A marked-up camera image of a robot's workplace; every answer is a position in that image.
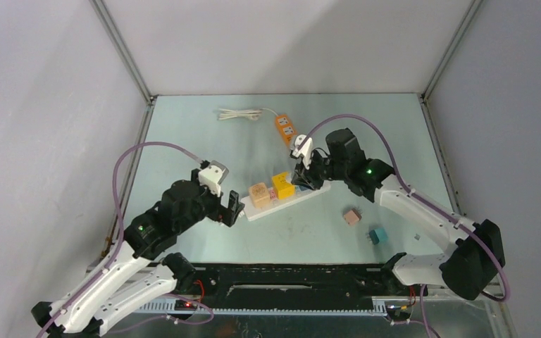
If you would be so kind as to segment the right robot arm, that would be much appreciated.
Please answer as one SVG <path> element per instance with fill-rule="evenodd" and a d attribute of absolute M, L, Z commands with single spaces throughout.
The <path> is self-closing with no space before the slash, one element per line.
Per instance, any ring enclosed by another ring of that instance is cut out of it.
<path fill-rule="evenodd" d="M 446 287 L 466 300 L 483 294 L 505 265 L 498 225 L 491 220 L 477 223 L 446 211 L 425 194 L 401 183 L 391 165 L 365 155 L 348 128 L 331 132 L 325 141 L 328 152 L 323 156 L 306 135 L 292 139 L 291 157 L 298 160 L 292 184 L 319 190 L 326 182 L 343 182 L 353 194 L 419 226 L 441 249 L 439 254 L 415 256 L 403 252 L 393 256 L 381 276 L 386 292 L 400 294 L 408 286 L 431 284 Z"/>

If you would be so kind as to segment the orange power strip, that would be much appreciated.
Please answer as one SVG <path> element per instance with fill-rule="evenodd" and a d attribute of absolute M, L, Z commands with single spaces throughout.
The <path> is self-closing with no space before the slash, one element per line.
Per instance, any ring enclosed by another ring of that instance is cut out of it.
<path fill-rule="evenodd" d="M 285 143 L 285 146 L 289 148 L 292 139 L 297 136 L 297 130 L 294 127 L 292 120 L 288 115 L 278 115 L 275 117 L 275 127 Z"/>

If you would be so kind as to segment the yellow cube socket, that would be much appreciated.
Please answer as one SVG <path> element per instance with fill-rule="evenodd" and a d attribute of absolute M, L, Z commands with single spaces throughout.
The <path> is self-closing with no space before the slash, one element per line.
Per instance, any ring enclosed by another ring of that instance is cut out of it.
<path fill-rule="evenodd" d="M 272 176 L 271 182 L 277 199 L 284 200 L 295 195 L 295 186 L 289 181 L 289 173 L 283 172 Z"/>

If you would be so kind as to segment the white multicolour power strip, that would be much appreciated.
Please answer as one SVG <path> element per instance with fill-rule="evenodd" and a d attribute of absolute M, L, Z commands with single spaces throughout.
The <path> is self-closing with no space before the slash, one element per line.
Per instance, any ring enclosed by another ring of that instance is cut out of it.
<path fill-rule="evenodd" d="M 244 204 L 244 214 L 247 220 L 251 222 L 251 221 L 258 220 L 262 217 L 265 217 L 267 215 L 270 215 L 274 212 L 285 209 L 287 207 L 293 206 L 302 201 L 311 199 L 325 192 L 328 192 L 330 188 L 331 188 L 330 182 L 325 182 L 319 190 L 310 189 L 304 192 L 296 192 L 294 196 L 288 199 L 279 200 L 277 199 L 273 188 L 269 187 L 268 191 L 270 192 L 271 203 L 267 205 L 265 208 L 254 208 L 249 198 L 249 195 L 241 198 L 240 201 Z"/>

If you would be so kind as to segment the beige cube socket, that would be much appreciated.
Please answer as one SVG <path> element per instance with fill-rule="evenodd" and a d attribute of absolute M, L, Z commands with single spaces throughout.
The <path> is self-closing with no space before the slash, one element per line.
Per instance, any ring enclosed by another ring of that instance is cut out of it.
<path fill-rule="evenodd" d="M 249 198 L 254 208 L 265 208 L 271 203 L 271 195 L 264 182 L 250 186 Z"/>

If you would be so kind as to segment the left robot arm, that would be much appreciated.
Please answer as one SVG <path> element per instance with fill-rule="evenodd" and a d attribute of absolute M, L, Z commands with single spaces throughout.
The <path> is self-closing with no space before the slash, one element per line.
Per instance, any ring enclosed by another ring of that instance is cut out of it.
<path fill-rule="evenodd" d="M 158 296 L 191 290 L 195 269 L 181 253 L 168 254 L 146 277 L 130 285 L 126 282 L 203 219 L 233 226 L 244 210 L 239 197 L 231 191 L 228 205 L 222 206 L 221 197 L 198 180 L 174 182 L 152 208 L 133 219 L 123 240 L 82 285 L 58 301 L 41 301 L 32 308 L 41 327 L 38 335 L 101 337 Z"/>

